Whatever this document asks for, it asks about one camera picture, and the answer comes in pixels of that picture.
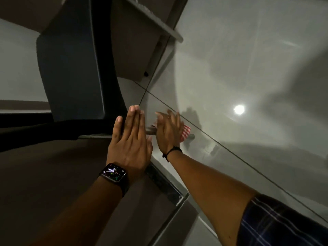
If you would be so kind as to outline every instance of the red and white striped cloth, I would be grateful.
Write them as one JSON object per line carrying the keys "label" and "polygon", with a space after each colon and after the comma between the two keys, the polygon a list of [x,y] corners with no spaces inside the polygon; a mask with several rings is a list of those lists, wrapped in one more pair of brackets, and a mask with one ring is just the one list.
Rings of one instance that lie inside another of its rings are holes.
{"label": "red and white striped cloth", "polygon": [[[153,126],[155,128],[157,128],[157,122],[154,122]],[[183,142],[184,140],[186,140],[187,137],[190,135],[190,132],[191,132],[191,128],[189,126],[185,125],[183,128],[182,134],[180,136],[180,142]]]}

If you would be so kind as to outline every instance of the plaid shirt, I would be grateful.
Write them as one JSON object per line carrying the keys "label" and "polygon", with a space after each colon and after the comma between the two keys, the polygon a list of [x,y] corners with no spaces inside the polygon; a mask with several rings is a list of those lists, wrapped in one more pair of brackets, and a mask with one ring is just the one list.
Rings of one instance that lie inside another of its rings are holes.
{"label": "plaid shirt", "polygon": [[328,229],[283,203],[260,194],[248,203],[237,245],[328,245]]}

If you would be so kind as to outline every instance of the smartwatch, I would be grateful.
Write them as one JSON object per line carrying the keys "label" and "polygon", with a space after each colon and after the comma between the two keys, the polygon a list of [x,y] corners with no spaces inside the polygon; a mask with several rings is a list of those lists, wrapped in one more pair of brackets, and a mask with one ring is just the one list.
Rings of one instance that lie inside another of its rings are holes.
{"label": "smartwatch", "polygon": [[122,190],[123,197],[129,190],[129,179],[128,173],[125,169],[110,163],[100,172],[99,176],[103,176],[108,181],[119,186]]}

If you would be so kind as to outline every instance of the forearm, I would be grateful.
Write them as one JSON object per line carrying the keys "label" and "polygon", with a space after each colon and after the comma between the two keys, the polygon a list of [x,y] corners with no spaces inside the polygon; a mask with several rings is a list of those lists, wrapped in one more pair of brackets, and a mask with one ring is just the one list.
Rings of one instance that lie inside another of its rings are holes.
{"label": "forearm", "polygon": [[110,215],[122,198],[122,191],[103,177],[53,223],[39,245],[95,245]]}
{"label": "forearm", "polygon": [[257,192],[179,151],[171,152],[168,160],[213,224],[220,242],[236,245],[243,212]]}

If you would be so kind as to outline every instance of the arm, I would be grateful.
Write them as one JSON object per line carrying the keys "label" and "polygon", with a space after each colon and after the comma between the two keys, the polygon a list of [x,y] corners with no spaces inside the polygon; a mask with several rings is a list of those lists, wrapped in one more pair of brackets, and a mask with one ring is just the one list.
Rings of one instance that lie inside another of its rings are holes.
{"label": "arm", "polygon": [[[145,116],[138,105],[130,107],[121,138],[122,120],[121,116],[116,119],[106,165],[115,163],[124,168],[132,184],[150,163],[153,146],[151,137],[146,139]],[[31,246],[95,245],[121,199],[119,186],[98,177],[71,207],[51,223],[47,234]]]}
{"label": "arm", "polygon": [[[157,141],[167,153],[179,147],[180,115],[158,113]],[[213,224],[222,245],[236,245],[241,218],[248,202],[257,194],[243,183],[182,154],[172,151],[168,160],[190,194]]]}

